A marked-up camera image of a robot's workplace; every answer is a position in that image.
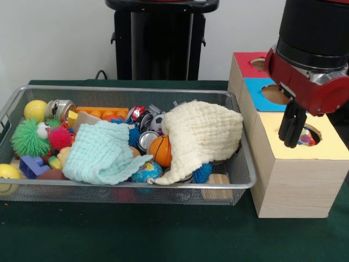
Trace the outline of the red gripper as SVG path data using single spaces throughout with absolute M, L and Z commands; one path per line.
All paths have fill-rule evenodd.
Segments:
M 268 51 L 266 72 L 293 98 L 278 132 L 286 147 L 296 147 L 307 118 L 306 111 L 313 116 L 333 113 L 348 101 L 347 71 L 348 65 L 326 73 L 298 68 L 281 58 L 274 48 Z

